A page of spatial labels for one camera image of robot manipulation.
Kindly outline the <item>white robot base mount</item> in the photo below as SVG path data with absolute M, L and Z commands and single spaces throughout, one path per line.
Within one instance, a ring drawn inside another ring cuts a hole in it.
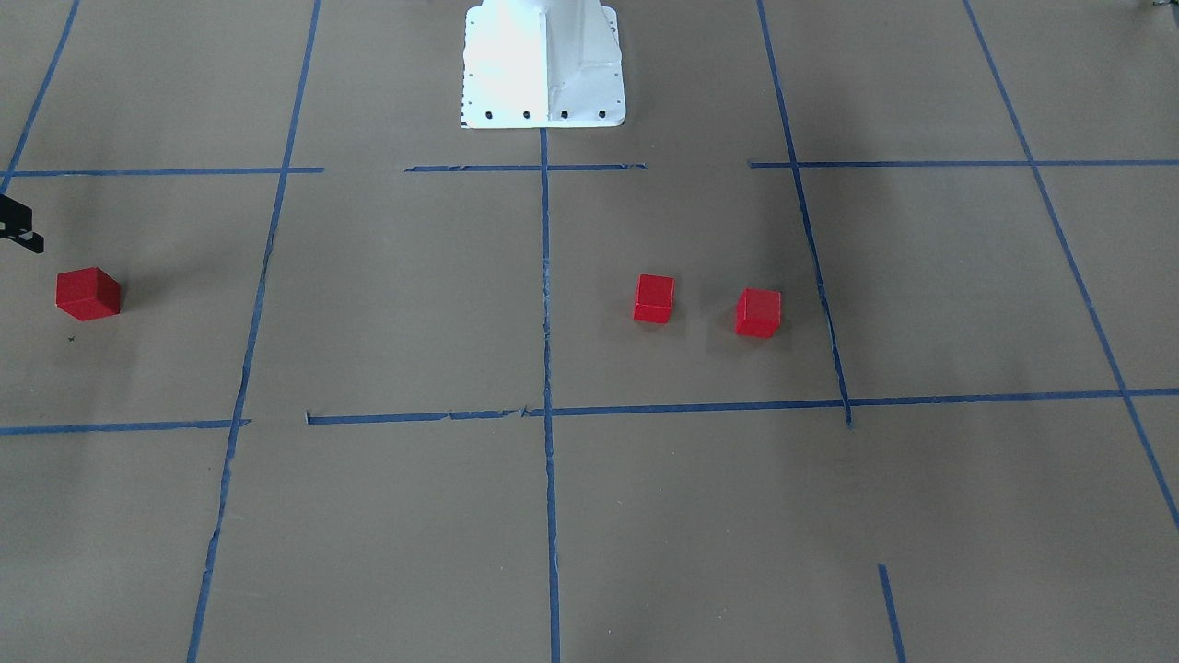
M 460 126 L 623 126 L 615 9 L 599 1 L 483 1 L 465 17 Z

